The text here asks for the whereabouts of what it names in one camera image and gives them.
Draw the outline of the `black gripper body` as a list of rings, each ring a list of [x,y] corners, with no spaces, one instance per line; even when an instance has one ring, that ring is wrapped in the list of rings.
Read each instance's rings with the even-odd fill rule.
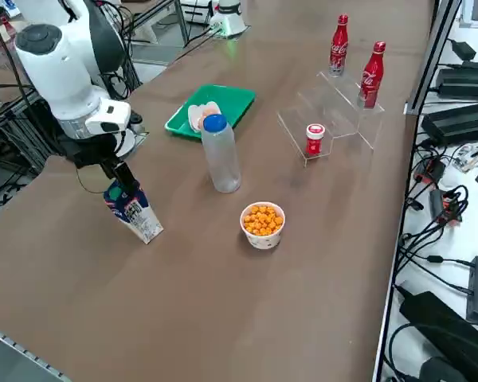
[[[123,146],[123,134],[99,134],[86,139],[61,138],[61,147],[65,157],[73,162],[77,169],[99,165],[109,179],[116,177],[115,168],[120,164],[117,156]]]

